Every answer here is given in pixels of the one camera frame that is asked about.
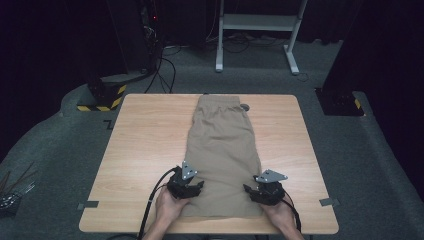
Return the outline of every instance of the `metal stand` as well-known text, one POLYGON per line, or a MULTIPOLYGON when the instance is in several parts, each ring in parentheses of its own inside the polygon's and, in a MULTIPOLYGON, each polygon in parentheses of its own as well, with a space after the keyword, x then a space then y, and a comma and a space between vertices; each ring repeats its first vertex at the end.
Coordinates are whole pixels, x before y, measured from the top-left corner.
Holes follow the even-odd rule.
POLYGON ((263 30, 263 31, 287 31, 292 32, 290 42, 284 45, 284 53, 290 65, 293 75, 299 74, 296 60, 293 56, 293 46, 302 23, 303 13, 305 12, 308 0, 302 0, 299 13, 296 16, 277 16, 277 15, 248 15, 248 14, 224 14, 224 0, 221 1, 219 14, 219 36, 216 53, 216 71, 222 72, 223 64, 223 32, 224 29, 238 30, 263 30))

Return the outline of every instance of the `human hand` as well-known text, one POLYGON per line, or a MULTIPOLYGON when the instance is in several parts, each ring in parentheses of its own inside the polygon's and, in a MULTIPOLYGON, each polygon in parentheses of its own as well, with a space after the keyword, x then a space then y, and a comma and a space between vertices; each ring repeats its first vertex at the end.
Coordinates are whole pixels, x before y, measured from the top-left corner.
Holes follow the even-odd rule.
POLYGON ((166 230, 180 216, 184 206, 189 202, 190 199, 174 198, 166 186, 162 187, 156 199, 156 219, 143 240, 162 239, 166 230))
POLYGON ((175 221, 190 199, 176 199, 166 186, 162 187, 156 199, 156 221, 171 224, 175 221))
MULTIPOLYGON (((283 200, 293 206, 291 199, 285 195, 283 200)), ((304 239, 302 234, 296 229, 294 214, 286 203, 279 202, 275 206, 259 204, 268 216, 271 223, 283 233, 287 240, 304 239)))

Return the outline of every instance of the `wooden table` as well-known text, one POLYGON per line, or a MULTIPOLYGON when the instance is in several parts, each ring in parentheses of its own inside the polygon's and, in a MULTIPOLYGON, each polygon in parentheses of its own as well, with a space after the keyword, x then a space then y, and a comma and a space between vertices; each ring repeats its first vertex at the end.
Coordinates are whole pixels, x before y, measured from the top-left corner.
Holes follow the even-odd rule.
MULTIPOLYGON (((200 95, 129 94, 80 221, 84 232, 137 232, 154 185, 181 166, 187 134, 200 95)), ((304 234, 334 234, 338 224, 299 108, 291 95, 238 95, 248 112, 262 169, 287 175, 282 181, 301 216, 304 234)), ((148 226, 154 220, 154 205, 148 226)), ((265 215, 249 218, 183 217, 172 233, 278 233, 265 215)))

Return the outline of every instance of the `black cable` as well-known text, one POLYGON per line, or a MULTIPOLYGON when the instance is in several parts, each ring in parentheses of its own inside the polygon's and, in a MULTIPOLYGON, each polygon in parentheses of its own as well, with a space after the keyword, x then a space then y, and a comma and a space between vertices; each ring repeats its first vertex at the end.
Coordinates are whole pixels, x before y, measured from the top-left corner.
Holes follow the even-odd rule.
POLYGON ((150 87, 152 86, 153 82, 155 81, 156 76, 159 74, 159 69, 160 69, 160 66, 161 66, 161 65, 162 65, 162 57, 161 57, 161 58, 160 58, 160 60, 159 60, 159 66, 158 66, 158 67, 156 67, 155 75, 153 76, 152 80, 151 80, 151 81, 150 81, 150 83, 149 83, 149 86, 147 86, 147 88, 146 88, 146 90, 144 91, 144 93, 147 93, 147 92, 150 90, 150 87))
POLYGON ((166 175, 168 175, 171 172, 176 172, 176 171, 177 171, 176 167, 168 170, 165 174, 163 174, 163 176, 156 183, 156 186, 153 188, 153 191, 152 191, 152 193, 150 194, 150 197, 149 197, 149 201, 147 202, 146 210, 144 211, 144 217, 143 217, 143 220, 141 222, 141 227, 140 227, 140 231, 138 233, 137 240, 141 240, 143 238, 144 229, 146 228, 147 217, 149 216, 150 207, 152 206, 153 198, 155 197, 155 193, 160 188, 160 187, 158 187, 159 184, 166 177, 166 175))
POLYGON ((175 55, 175 54, 177 54, 177 53, 179 53, 179 52, 181 52, 181 50, 182 50, 183 48, 181 47, 181 45, 178 45, 178 50, 176 51, 176 52, 173 52, 173 53, 167 53, 167 54, 163 54, 163 56, 172 56, 172 55, 175 55))
POLYGON ((299 232, 302 232, 302 223, 300 222, 299 213, 297 212, 296 208, 294 208, 294 202, 291 199, 290 195, 287 192, 286 192, 286 195, 290 198, 290 201, 293 203, 293 206, 290 203, 288 203, 286 200, 284 200, 284 199, 281 199, 281 201, 283 203, 287 204, 287 206, 290 207, 290 209, 292 210, 292 212, 294 214, 294 218, 296 220, 296 228, 297 228, 297 230, 299 230, 299 232))
POLYGON ((173 92, 172 92, 172 89, 174 88, 175 75, 177 74, 177 70, 175 69, 175 65, 174 65, 171 61, 169 61, 169 60, 168 60, 168 59, 166 59, 166 58, 162 58, 162 60, 164 60, 164 61, 166 61, 166 62, 169 62, 169 63, 171 64, 172 68, 174 69, 174 75, 173 75, 173 77, 172 77, 171 87, 169 88, 169 93, 173 93, 173 92))

